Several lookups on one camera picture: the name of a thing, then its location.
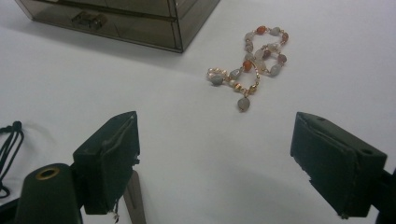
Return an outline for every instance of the charm pendant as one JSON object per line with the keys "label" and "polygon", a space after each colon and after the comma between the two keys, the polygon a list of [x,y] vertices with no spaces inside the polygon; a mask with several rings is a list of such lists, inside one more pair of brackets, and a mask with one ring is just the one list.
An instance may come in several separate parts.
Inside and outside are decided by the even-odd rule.
{"label": "charm pendant", "polygon": [[238,108],[241,112],[245,112],[250,107],[250,101],[247,97],[244,97],[238,101]]}

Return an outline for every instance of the orange bead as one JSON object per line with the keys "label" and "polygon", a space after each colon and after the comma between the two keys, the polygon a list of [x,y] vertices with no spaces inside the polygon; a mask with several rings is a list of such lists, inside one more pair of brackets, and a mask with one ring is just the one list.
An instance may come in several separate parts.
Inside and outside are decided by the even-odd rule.
{"label": "orange bead", "polygon": [[259,28],[257,28],[256,32],[258,35],[263,35],[266,30],[267,30],[267,28],[265,28],[265,26],[259,26]]}
{"label": "orange bead", "polygon": [[243,63],[243,66],[244,66],[245,72],[248,72],[251,69],[251,62],[250,61],[245,61]]}

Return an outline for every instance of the beaded bracelet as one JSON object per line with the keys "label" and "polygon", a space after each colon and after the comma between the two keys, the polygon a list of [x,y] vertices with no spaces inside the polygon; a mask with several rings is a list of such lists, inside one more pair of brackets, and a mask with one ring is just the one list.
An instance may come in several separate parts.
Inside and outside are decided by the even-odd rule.
{"label": "beaded bracelet", "polygon": [[[254,55],[251,53],[254,50],[253,47],[253,37],[254,35],[264,35],[268,32],[270,35],[278,36],[282,34],[281,40],[278,43],[272,43],[263,45],[258,49]],[[250,101],[248,99],[249,95],[253,94],[260,83],[260,75],[267,77],[275,77],[279,74],[281,67],[287,61],[284,54],[281,54],[280,48],[283,47],[289,40],[289,35],[285,31],[281,30],[279,27],[273,29],[266,28],[265,26],[260,26],[256,30],[249,32],[245,35],[245,51],[247,52],[242,66],[238,69],[233,70],[230,74],[226,70],[219,68],[210,68],[207,71],[207,78],[213,83],[214,86],[220,86],[224,81],[228,82],[229,86],[234,88],[236,91],[241,92],[244,97],[240,99],[237,103],[238,108],[244,112],[250,107]],[[267,69],[265,65],[265,60],[269,59],[272,53],[277,54],[277,64],[273,65],[270,70]],[[254,67],[256,73],[255,83],[251,85],[248,89],[244,88],[236,80],[241,76],[243,72],[248,73],[251,68]]]}

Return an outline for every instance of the jewelry box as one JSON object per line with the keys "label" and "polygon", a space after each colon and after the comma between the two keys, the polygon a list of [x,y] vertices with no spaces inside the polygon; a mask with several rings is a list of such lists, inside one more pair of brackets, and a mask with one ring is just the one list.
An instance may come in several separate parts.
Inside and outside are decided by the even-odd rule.
{"label": "jewelry box", "polygon": [[219,0],[16,0],[33,21],[183,52]]}

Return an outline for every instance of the white table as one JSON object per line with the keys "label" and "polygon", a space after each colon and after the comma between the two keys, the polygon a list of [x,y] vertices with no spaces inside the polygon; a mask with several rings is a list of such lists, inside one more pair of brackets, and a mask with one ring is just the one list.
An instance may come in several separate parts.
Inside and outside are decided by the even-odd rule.
{"label": "white table", "polygon": [[[346,223],[290,156],[295,114],[322,116],[387,153],[396,167],[396,3],[222,0],[183,54],[29,21],[0,2],[0,126],[26,139],[5,185],[72,153],[111,117],[138,114],[141,187],[149,224]],[[212,87],[209,67],[232,70],[245,33],[290,34],[287,65],[263,78],[251,107]],[[271,36],[256,36],[257,46]],[[377,211],[347,223],[372,224]],[[120,223],[131,223],[122,203]],[[112,223],[112,216],[85,216]]]}

